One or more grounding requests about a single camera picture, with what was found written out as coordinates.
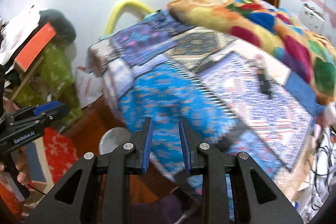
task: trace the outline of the metal screw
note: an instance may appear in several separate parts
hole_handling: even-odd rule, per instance
[[[199,147],[203,150],[208,150],[210,148],[210,145],[208,143],[201,143]]]
[[[246,152],[240,152],[239,158],[241,158],[242,160],[247,160],[249,158],[249,155]]]
[[[85,155],[84,155],[84,159],[86,159],[86,160],[90,160],[90,159],[93,158],[93,156],[94,156],[94,154],[93,154],[92,152],[87,152],[87,153],[85,153]]]
[[[133,144],[132,143],[125,143],[123,148],[126,149],[126,150],[130,150],[130,149],[133,148]]]

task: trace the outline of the white plastic bag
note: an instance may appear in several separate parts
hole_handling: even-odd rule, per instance
[[[75,72],[76,89],[81,108],[84,108],[103,95],[102,78],[84,67],[77,67]]]

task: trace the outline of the white bucket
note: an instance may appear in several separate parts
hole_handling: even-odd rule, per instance
[[[112,152],[118,146],[129,142],[131,133],[123,127],[116,127],[108,130],[100,139],[99,154]]]

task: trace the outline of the human hand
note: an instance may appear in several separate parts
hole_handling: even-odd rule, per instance
[[[27,163],[27,155],[24,152],[24,148],[21,147],[19,148],[19,156],[17,157],[16,160],[16,169],[19,171],[19,174],[17,176],[17,181],[21,183],[22,185],[27,185],[31,178],[30,178],[30,172],[29,172],[29,166]],[[7,180],[4,176],[4,165],[0,161],[0,183],[8,190],[12,192],[11,187],[8,185]]]

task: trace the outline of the folded blanket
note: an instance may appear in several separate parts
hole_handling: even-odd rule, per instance
[[[232,34],[273,55],[310,84],[320,104],[335,100],[335,48],[284,9],[258,0],[174,0],[168,9],[184,24]]]
[[[179,119],[221,151],[248,152],[292,200],[312,164],[310,128],[318,114],[312,88],[260,48],[232,35],[189,27],[164,10],[90,47],[105,98],[130,132],[151,117],[151,161],[193,197],[202,176],[189,177]],[[251,59],[262,55],[272,99],[262,94]],[[233,219],[230,180],[227,178]]]

